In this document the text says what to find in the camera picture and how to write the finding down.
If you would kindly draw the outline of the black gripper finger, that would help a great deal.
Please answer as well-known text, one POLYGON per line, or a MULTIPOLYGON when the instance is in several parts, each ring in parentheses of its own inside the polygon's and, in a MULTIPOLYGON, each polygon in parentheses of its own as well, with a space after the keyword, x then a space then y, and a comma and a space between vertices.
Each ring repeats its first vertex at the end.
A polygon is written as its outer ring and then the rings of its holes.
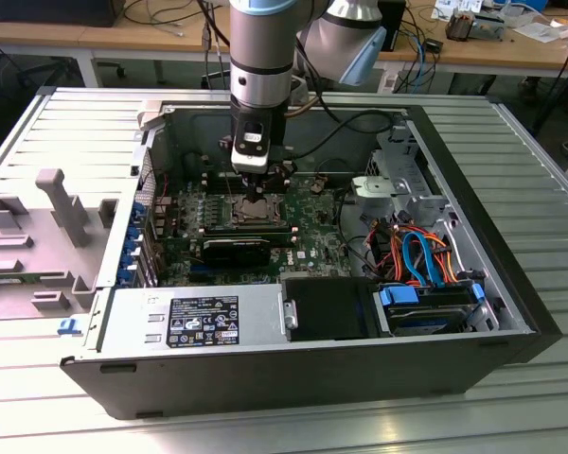
POLYGON ((262 187, 263 175, 256 173, 245 174, 246 183, 246 199, 248 201, 259 201, 263 198, 263 187, 262 187))
POLYGON ((291 160, 285 160, 274 165, 263 182, 263 188, 288 189, 291 185, 291 177, 296 171, 297 164, 291 160))

